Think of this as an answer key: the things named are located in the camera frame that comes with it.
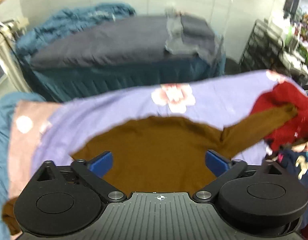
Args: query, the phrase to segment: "colorful fabric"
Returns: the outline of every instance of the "colorful fabric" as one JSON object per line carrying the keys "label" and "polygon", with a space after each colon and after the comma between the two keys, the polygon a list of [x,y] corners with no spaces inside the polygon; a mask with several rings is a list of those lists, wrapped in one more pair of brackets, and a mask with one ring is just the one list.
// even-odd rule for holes
{"label": "colorful fabric", "polygon": [[1,210],[8,200],[8,146],[14,109],[20,100],[39,101],[44,99],[32,93],[11,93],[0,99],[0,240],[9,239],[7,226],[1,219]]}
{"label": "colorful fabric", "polygon": [[[280,151],[278,154],[278,163],[290,174],[296,176],[300,183],[308,189],[308,157],[306,152],[294,152],[289,149]],[[308,206],[303,214],[301,228],[308,224]]]}
{"label": "colorful fabric", "polygon": [[262,94],[256,101],[251,114],[264,111],[271,107],[292,103],[298,109],[299,114],[277,129],[265,139],[270,143],[272,150],[279,150],[281,145],[293,143],[300,138],[308,138],[308,96],[290,82],[281,80],[270,92]]}
{"label": "colorful fabric", "polygon": [[[257,98],[278,84],[277,78],[271,75],[270,78],[265,70],[253,71],[193,82],[189,86],[173,85],[171,94],[170,86],[163,86],[164,89],[152,86],[73,100],[64,104],[49,119],[52,125],[36,149],[31,174],[45,160],[53,160],[57,165],[70,165],[70,155],[84,147],[90,138],[131,119],[151,115],[183,116],[223,130],[247,117]],[[260,165],[266,155],[266,146],[261,141],[235,158],[245,160],[250,165]]]}
{"label": "colorful fabric", "polygon": [[231,159],[296,115],[294,106],[287,104],[252,114],[222,131],[183,117],[151,116],[96,136],[73,158],[89,161],[111,152],[113,167],[103,179],[126,195],[133,191],[193,195],[215,179],[206,168],[207,150]]}
{"label": "colorful fabric", "polygon": [[48,102],[20,101],[15,109],[11,126],[8,175],[9,198],[19,196],[31,178],[32,156],[41,134],[47,127],[47,119],[61,105]]}

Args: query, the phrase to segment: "pink fabric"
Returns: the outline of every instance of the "pink fabric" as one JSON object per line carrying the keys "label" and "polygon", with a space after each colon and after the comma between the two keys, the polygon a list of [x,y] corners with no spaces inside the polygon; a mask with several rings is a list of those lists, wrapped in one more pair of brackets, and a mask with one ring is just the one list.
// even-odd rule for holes
{"label": "pink fabric", "polygon": [[[19,196],[30,179],[31,159],[40,142],[42,128],[60,104],[20,101],[15,109],[9,139],[9,198]],[[32,127],[26,127],[32,121]]]}

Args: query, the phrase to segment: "navy blue sheet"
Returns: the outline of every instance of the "navy blue sheet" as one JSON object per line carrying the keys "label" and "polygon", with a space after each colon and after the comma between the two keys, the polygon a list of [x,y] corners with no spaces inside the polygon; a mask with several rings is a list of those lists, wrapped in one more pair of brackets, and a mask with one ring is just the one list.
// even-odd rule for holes
{"label": "navy blue sheet", "polygon": [[27,65],[33,54],[55,40],[106,21],[135,14],[134,8],[124,3],[101,3],[86,8],[63,9],[22,36],[16,43],[15,52],[21,63]]}
{"label": "navy blue sheet", "polygon": [[[308,157],[306,156],[306,152],[297,153],[292,150],[284,150],[281,151],[278,154],[278,160],[277,162],[281,164],[283,168],[285,168],[290,174],[295,175],[298,177],[298,175],[301,172],[301,165],[298,165],[298,167],[295,166],[295,163],[299,156],[304,156],[305,160],[308,162]],[[306,174],[302,176],[300,179],[300,183],[304,185],[308,189],[308,171]],[[303,215],[303,220],[301,224],[301,228],[304,228],[308,224],[308,206],[307,209]]]}

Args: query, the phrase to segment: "circular cap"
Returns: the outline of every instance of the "circular cap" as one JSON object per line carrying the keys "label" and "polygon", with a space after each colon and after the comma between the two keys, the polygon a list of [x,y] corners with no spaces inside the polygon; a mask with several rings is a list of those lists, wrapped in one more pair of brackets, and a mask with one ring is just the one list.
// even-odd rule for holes
{"label": "circular cap", "polygon": [[120,191],[113,191],[113,192],[109,193],[108,197],[110,199],[113,199],[113,200],[118,200],[118,199],[121,199],[122,197],[124,197],[124,194]]}
{"label": "circular cap", "polygon": [[212,196],[212,194],[208,191],[199,191],[196,193],[196,197],[200,199],[209,199]]}
{"label": "circular cap", "polygon": [[74,204],[74,198],[66,193],[54,192],[40,197],[36,206],[47,214],[59,214],[69,210]]}
{"label": "circular cap", "polygon": [[262,199],[280,198],[285,194],[285,189],[279,185],[271,183],[257,183],[250,185],[247,192],[253,197]]}

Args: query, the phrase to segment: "metal rack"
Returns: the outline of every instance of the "metal rack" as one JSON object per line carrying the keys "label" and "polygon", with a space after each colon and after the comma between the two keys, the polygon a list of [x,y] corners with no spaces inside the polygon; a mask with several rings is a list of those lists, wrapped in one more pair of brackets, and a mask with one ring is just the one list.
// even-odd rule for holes
{"label": "metal rack", "polygon": [[239,62],[241,72],[259,69],[287,72],[278,57],[283,48],[283,39],[265,22],[256,20]]}

